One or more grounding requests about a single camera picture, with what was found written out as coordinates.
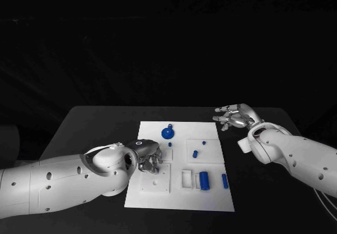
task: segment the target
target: black table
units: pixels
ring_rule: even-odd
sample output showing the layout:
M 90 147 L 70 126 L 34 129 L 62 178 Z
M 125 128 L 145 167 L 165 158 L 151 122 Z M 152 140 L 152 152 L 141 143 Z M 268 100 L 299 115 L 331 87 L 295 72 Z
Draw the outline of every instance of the black table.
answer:
M 299 135 L 286 112 L 255 108 L 266 122 Z M 90 148 L 137 138 L 139 121 L 213 122 L 213 107 L 75 107 L 59 127 L 40 160 L 83 154 Z M 291 177 L 285 168 L 263 165 L 237 140 L 247 129 L 230 127 L 219 139 L 226 163 L 234 213 L 124 208 L 126 189 L 116 196 L 99 196 L 63 211 L 0 220 L 0 233 L 334 233 L 335 224 L 312 188 Z

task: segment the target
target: screw hole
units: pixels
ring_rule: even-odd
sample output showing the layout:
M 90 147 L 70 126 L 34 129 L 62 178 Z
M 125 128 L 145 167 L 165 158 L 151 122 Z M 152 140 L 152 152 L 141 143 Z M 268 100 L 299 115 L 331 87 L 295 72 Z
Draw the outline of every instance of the screw hole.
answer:
M 77 174 L 82 174 L 82 168 L 77 167 Z
M 52 174 L 52 172 L 47 172 L 47 180 L 50 180 L 52 178 L 53 178 L 53 174 Z

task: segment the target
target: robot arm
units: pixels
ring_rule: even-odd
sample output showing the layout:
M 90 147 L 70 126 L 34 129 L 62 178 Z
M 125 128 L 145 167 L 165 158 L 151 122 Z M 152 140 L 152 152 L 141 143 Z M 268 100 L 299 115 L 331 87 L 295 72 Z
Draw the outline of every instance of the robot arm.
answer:
M 95 199 L 113 196 L 126 188 L 137 164 L 141 171 L 155 173 L 161 161 L 158 143 L 137 140 L 102 149 L 95 156 L 53 157 L 33 164 L 0 170 L 0 218 L 65 210 Z
M 229 125 L 249 129 L 247 137 L 237 141 L 242 151 L 252 151 L 263 164 L 279 163 L 298 180 L 337 197 L 337 149 L 294 136 L 281 126 L 265 122 L 246 104 L 216 109 L 223 111 L 222 117 L 213 117 L 224 124 L 222 130 L 226 131 Z

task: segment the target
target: blue object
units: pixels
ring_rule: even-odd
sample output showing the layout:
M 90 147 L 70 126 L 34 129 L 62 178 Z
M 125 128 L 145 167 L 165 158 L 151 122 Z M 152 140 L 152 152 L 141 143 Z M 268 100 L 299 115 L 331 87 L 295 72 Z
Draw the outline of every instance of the blue object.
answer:
M 201 188 L 201 190 L 209 190 L 209 173 L 207 172 L 200 172 L 198 173 L 198 178 L 200 178 L 200 188 Z
M 161 137 L 164 139 L 171 139 L 174 136 L 174 130 L 171 129 L 171 124 L 168 124 L 168 127 L 162 129 L 161 131 Z
M 197 151 L 194 150 L 194 152 L 193 152 L 193 158 L 196 158 L 197 157 Z
M 227 189 L 226 174 L 223 174 L 223 187 Z

